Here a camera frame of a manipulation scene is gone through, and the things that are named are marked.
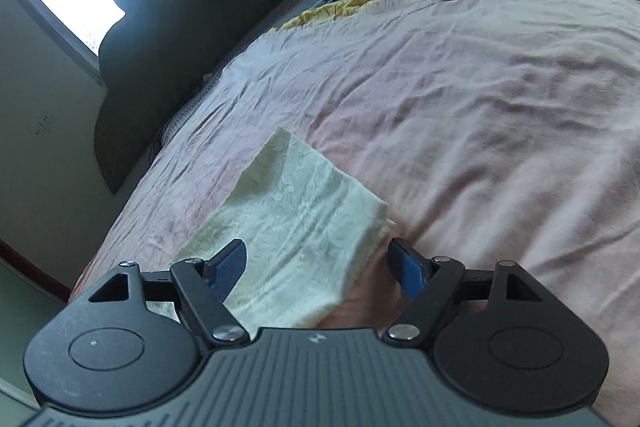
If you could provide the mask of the cream white textured pants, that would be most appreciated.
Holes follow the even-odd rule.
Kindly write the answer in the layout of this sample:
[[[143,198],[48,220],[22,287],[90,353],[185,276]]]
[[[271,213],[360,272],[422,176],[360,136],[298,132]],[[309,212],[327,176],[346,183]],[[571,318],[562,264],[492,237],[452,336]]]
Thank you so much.
[[[394,225],[389,212],[328,158],[277,129],[175,258],[208,259],[241,239],[246,268],[226,307],[250,334],[310,329],[380,250]]]

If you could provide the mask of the pink bed sheet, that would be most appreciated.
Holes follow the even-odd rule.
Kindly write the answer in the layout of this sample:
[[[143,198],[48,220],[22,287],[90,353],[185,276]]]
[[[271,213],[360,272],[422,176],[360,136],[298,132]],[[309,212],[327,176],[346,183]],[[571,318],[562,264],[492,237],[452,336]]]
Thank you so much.
[[[378,0],[253,42],[163,147],[76,283],[163,269],[274,130],[387,202],[395,234],[511,259],[596,331],[639,421],[639,0]]]

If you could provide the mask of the dark cloud-shaped headboard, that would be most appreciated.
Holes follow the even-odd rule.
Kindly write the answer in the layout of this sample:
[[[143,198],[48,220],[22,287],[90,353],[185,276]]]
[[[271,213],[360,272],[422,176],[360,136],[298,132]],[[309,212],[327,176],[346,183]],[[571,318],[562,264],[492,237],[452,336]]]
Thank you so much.
[[[94,153],[117,192],[195,86],[285,0],[114,0],[124,12],[99,46],[106,97]]]

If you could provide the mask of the white wall socket pair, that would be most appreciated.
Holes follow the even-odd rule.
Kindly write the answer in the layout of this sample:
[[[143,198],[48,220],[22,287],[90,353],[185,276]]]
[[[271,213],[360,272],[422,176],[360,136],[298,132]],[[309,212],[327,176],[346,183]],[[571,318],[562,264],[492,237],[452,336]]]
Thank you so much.
[[[49,135],[56,123],[56,116],[50,112],[42,113],[38,118],[34,126],[34,135],[43,138]]]

